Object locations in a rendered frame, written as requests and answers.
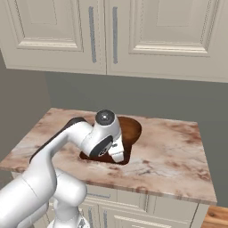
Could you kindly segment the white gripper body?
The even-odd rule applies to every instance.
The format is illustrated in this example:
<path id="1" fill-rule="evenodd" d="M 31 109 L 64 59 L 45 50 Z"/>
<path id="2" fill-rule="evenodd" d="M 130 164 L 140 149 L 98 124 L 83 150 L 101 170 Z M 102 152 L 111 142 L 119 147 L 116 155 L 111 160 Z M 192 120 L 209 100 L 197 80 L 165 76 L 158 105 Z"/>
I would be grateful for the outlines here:
<path id="1" fill-rule="evenodd" d="M 121 143 L 114 142 L 108 153 L 116 163 L 124 160 L 124 147 Z"/>

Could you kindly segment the brown wooden bowl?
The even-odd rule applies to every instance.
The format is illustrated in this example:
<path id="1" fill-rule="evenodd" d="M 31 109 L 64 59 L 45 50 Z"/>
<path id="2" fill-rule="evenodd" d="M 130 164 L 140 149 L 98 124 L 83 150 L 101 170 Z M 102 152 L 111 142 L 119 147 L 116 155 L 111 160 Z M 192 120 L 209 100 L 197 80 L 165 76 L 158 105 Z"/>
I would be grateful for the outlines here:
<path id="1" fill-rule="evenodd" d="M 132 146 L 137 142 L 141 133 L 141 124 L 133 118 L 118 117 L 122 131 L 122 141 L 124 145 Z"/>

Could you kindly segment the cream drawer front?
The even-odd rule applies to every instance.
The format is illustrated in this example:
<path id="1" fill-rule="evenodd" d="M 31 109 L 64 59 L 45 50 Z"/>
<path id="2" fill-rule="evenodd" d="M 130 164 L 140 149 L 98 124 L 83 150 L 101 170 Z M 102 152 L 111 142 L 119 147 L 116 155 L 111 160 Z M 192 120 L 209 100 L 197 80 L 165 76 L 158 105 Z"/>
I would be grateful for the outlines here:
<path id="1" fill-rule="evenodd" d="M 117 190 L 117 201 L 125 206 L 146 210 L 147 196 L 143 193 Z"/>
<path id="2" fill-rule="evenodd" d="M 87 193 L 96 193 L 96 194 L 103 194 L 103 195 L 111 195 L 109 199 L 99 198 L 99 197 L 92 197 L 87 196 L 87 198 L 96 199 L 96 200 L 107 200 L 111 202 L 117 201 L 117 191 L 115 189 L 101 187 L 101 186 L 94 186 L 94 185 L 87 185 Z"/>

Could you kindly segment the cream base cupboard door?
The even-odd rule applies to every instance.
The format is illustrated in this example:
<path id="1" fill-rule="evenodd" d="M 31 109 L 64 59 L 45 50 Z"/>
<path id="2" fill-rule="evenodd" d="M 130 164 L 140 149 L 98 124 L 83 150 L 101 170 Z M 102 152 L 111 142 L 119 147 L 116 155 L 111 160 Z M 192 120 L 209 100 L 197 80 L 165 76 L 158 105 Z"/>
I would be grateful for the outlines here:
<path id="1" fill-rule="evenodd" d="M 92 201 L 84 201 L 78 208 L 83 215 L 83 217 L 86 219 L 86 221 L 89 223 L 89 217 L 88 217 L 88 208 L 92 208 L 92 217 L 93 217 L 93 225 L 94 228 L 101 228 L 100 226 L 100 218 L 99 218 L 99 209 L 98 205 Z"/>
<path id="2" fill-rule="evenodd" d="M 104 228 L 104 210 L 107 210 L 108 228 L 191 228 L 191 222 L 173 221 L 127 212 L 119 208 L 99 206 L 101 228 Z"/>

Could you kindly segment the cream wall cupboard door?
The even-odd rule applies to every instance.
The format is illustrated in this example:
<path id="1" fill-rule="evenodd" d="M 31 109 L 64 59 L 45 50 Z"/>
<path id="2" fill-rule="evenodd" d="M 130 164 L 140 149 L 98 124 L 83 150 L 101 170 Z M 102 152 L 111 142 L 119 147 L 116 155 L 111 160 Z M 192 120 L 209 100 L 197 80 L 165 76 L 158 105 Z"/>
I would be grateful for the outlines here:
<path id="1" fill-rule="evenodd" d="M 96 63 L 89 6 L 94 8 Z M 0 0 L 0 49 L 8 69 L 104 75 L 103 0 Z"/>
<path id="2" fill-rule="evenodd" d="M 109 75 L 228 83 L 228 0 L 104 0 L 104 7 Z"/>

